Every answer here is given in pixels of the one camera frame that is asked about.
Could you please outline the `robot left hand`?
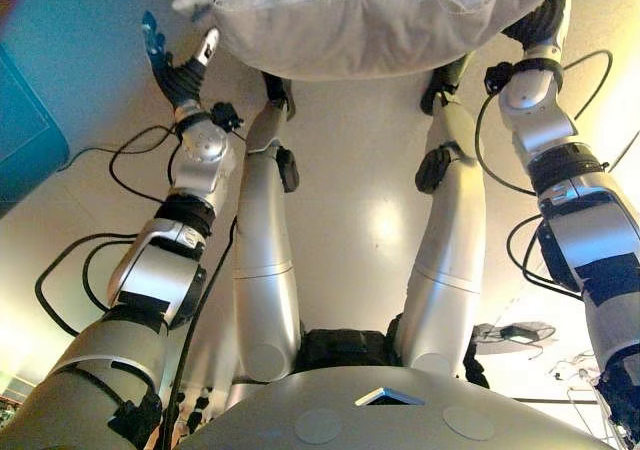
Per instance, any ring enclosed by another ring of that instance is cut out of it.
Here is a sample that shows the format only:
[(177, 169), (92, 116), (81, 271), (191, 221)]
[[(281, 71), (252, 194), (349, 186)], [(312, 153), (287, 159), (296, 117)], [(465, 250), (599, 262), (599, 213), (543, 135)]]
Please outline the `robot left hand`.
[(213, 59), (220, 41), (217, 28), (209, 29), (193, 55), (175, 66), (173, 56), (165, 48), (165, 35), (158, 31), (157, 21), (150, 11), (145, 11), (141, 21), (145, 51), (155, 81), (174, 109), (189, 102), (200, 103), (207, 67)]

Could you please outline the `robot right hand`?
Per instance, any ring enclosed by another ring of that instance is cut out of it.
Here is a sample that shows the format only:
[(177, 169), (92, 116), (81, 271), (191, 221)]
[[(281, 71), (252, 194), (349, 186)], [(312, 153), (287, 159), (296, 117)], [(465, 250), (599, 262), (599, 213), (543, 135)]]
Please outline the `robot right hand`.
[(524, 51), (540, 45), (562, 47), (566, 38), (572, 0), (544, 0), (536, 9), (501, 31)]

